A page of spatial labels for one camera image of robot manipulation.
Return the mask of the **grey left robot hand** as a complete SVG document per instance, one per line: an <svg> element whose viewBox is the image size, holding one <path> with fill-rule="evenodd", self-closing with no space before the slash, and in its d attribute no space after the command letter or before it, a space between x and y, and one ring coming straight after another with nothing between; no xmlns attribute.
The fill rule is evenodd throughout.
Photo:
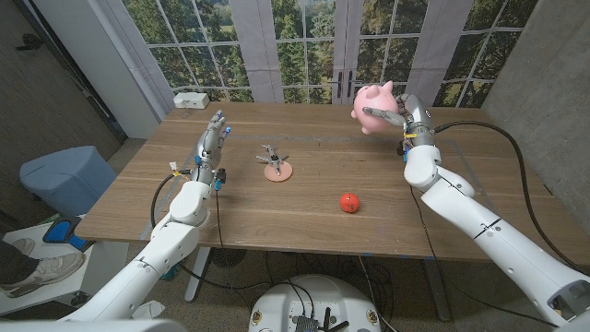
<svg viewBox="0 0 590 332"><path fill-rule="evenodd" d="M230 127L226 126L226 123L222 110L218 110L209 121L205 132L199 137L196 144L195 167L190 175L191 181L212 184L214 172L221 160L222 147L230 133Z"/></svg>

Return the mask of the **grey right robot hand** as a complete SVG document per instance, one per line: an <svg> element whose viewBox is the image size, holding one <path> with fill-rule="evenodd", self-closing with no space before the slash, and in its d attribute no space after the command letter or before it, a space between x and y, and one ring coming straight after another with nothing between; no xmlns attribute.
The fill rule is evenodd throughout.
<svg viewBox="0 0 590 332"><path fill-rule="evenodd" d="M372 117L384 120L392 126L404 128L405 139L412 147L428 145L434 146L433 124L431 114L422 104L421 99L414 94L402 94L395 97L398 111L381 110L364 106L362 111Z"/></svg>

